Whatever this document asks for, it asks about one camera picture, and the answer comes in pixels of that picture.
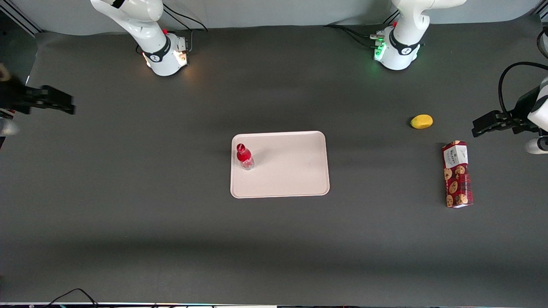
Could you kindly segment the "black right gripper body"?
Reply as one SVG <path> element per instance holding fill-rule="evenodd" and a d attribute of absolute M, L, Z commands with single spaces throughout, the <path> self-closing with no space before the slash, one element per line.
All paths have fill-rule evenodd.
<path fill-rule="evenodd" d="M 30 114 L 32 108 L 41 108 L 40 89 L 23 85 L 19 80 L 4 80 L 0 83 L 0 107 L 18 113 Z"/>

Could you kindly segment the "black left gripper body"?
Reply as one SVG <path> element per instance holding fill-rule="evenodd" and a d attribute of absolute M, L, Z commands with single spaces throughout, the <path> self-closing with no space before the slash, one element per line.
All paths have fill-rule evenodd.
<path fill-rule="evenodd" d="M 540 87 L 530 90 L 526 94 L 522 95 L 515 104 L 515 107 L 510 111 L 512 118 L 516 121 L 515 126 L 512 128 L 513 134 L 520 134 L 524 131 L 531 133 L 541 133 L 541 129 L 528 119 L 529 113 L 532 111 L 533 106 L 536 103 Z"/>

